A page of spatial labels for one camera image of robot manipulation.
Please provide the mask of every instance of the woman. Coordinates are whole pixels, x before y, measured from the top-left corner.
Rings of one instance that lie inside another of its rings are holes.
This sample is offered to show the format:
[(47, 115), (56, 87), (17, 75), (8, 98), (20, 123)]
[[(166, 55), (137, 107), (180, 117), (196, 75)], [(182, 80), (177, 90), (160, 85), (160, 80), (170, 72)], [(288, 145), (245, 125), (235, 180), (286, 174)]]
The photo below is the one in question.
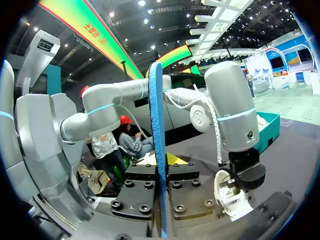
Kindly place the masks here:
[(129, 136), (130, 124), (132, 120), (125, 115), (120, 117), (120, 127), (117, 129), (119, 136), (119, 145), (126, 149), (128, 153), (136, 159), (143, 158), (146, 153), (155, 149), (153, 137), (141, 141), (141, 132), (135, 134), (135, 138)]
[(116, 188), (120, 188), (121, 182), (117, 179), (114, 168), (116, 167), (124, 176), (126, 166), (114, 135), (112, 132), (108, 132), (100, 136), (94, 136), (90, 142), (95, 158), (101, 166), (101, 170), (104, 170), (113, 180), (113, 185)]

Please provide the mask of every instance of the sanding belt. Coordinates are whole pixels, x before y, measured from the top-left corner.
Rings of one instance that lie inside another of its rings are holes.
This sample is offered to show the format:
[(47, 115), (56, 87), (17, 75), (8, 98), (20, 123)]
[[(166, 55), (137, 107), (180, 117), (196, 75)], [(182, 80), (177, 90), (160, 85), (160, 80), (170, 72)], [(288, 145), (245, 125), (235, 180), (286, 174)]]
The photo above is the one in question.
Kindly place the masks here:
[(159, 177), (158, 194), (161, 210), (161, 237), (167, 238), (165, 118), (163, 69), (160, 62), (154, 62), (150, 67), (148, 91), (151, 129)]

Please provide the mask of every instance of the white shoe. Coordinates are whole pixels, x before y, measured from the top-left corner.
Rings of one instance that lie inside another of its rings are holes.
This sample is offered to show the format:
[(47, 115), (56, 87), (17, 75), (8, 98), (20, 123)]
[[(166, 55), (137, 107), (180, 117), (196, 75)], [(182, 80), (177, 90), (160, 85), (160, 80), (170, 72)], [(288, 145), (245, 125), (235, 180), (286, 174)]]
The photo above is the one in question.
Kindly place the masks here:
[(225, 170), (219, 170), (214, 178), (214, 198), (221, 205), (224, 212), (229, 215), (231, 221), (235, 221), (247, 215), (253, 208), (250, 206), (246, 193), (241, 189), (235, 195), (235, 187), (220, 187), (220, 184), (230, 180), (230, 174)]

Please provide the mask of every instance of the red hard hat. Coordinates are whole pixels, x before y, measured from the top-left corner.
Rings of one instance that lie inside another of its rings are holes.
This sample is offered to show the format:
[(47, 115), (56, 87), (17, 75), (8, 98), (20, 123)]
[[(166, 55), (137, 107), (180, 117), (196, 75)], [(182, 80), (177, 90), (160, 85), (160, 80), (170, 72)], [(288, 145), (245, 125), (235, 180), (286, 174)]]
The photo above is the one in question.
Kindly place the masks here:
[(128, 117), (128, 116), (126, 116), (126, 115), (122, 115), (121, 117), (120, 117), (120, 125), (123, 125), (123, 124), (131, 124), (132, 123), (132, 120)]
[(87, 90), (88, 88), (90, 88), (88, 85), (87, 86), (84, 86), (81, 91), (80, 91), (80, 95), (79, 95), (79, 98), (82, 97), (82, 94), (84, 93), (85, 90)]

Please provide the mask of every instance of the robotic arm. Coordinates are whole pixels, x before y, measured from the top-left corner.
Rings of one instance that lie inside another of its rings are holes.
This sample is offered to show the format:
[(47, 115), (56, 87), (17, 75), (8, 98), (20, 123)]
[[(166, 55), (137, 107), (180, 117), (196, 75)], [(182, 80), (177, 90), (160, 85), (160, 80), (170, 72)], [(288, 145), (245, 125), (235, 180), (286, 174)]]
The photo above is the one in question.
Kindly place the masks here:
[[(231, 61), (219, 63), (205, 73), (206, 93), (186, 88), (171, 88), (169, 76), (163, 76), (163, 97), (167, 103), (190, 111), (193, 126), (207, 132), (215, 125), (218, 144), (229, 151), (230, 169), (241, 188), (252, 190), (265, 178), (259, 152), (252, 147), (259, 141), (257, 114), (248, 83), (240, 67)], [(86, 113), (77, 113), (61, 125), (65, 141), (83, 141), (115, 130), (120, 125), (116, 104), (148, 96), (148, 79), (99, 84), (82, 94)]]

